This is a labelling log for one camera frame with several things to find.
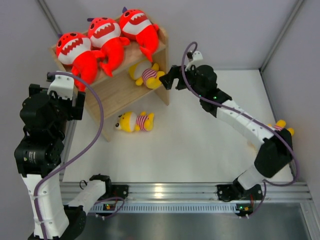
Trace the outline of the yellow striped plush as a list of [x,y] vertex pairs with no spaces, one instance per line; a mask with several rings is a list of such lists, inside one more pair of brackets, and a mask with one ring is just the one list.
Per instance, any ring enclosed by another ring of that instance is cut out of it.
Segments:
[[133,111],[128,111],[118,116],[115,128],[127,133],[133,132],[150,132],[154,127],[153,112],[147,114],[146,111],[136,114]]
[[157,89],[162,85],[160,77],[165,75],[158,63],[142,60],[128,69],[129,76],[137,86],[145,85],[148,89]]

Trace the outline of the red shark plush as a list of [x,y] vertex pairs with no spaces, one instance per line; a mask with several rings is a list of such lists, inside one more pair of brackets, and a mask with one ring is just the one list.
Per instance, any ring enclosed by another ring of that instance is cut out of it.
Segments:
[[127,37],[121,36],[120,25],[109,17],[88,18],[87,36],[94,48],[101,51],[106,63],[100,62],[100,68],[109,77],[113,76],[125,58],[125,46],[130,44]]
[[152,23],[144,11],[126,7],[122,9],[118,24],[122,34],[128,39],[136,41],[140,51],[152,63],[153,54],[159,46],[159,26]]
[[56,43],[55,53],[58,60],[71,66],[71,73],[91,85],[98,74],[98,60],[105,55],[101,50],[93,50],[90,38],[80,32],[61,34]]

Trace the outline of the yellow striped plush edge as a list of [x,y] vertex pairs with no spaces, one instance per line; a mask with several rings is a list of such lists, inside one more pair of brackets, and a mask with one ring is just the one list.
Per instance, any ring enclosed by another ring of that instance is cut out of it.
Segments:
[[286,125],[287,125],[286,121],[283,119],[280,119],[276,122],[276,124],[272,125],[269,123],[267,126],[275,129],[276,131],[281,131],[283,129],[286,129],[287,131],[290,132],[291,136],[293,136],[295,134],[295,130],[291,127],[286,128]]

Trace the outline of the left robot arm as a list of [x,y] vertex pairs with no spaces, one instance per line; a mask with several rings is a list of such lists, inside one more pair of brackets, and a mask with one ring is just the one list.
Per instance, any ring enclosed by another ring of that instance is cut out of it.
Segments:
[[67,122],[81,120],[86,94],[29,86],[19,113],[24,137],[14,151],[18,173],[27,187],[34,215],[32,240],[74,240],[84,230],[87,214],[113,194],[109,176],[93,175],[76,198],[63,204],[59,169]]

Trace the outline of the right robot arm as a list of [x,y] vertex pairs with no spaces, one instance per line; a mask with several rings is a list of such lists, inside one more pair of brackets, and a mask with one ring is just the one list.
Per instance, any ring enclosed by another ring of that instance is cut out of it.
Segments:
[[285,128],[284,122],[266,126],[250,116],[230,95],[218,88],[217,74],[211,66],[187,69],[173,65],[159,78],[167,90],[172,88],[175,79],[178,79],[177,90],[188,89],[194,93],[206,112],[230,125],[257,149],[254,163],[231,184],[235,196],[246,198],[256,184],[274,177],[292,161],[293,130]]

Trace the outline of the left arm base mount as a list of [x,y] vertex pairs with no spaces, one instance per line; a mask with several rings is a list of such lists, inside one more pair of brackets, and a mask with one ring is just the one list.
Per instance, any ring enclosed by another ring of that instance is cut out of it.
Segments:
[[126,184],[115,184],[106,188],[105,194],[103,194],[98,200],[105,200],[114,197],[120,197],[126,199],[129,194],[129,186]]

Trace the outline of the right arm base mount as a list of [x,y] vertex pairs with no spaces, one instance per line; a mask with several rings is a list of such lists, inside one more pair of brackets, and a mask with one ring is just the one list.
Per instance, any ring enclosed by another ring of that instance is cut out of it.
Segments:
[[263,191],[259,184],[254,185],[248,190],[245,190],[237,180],[231,184],[218,184],[217,197],[220,201],[244,201],[244,200],[262,200]]

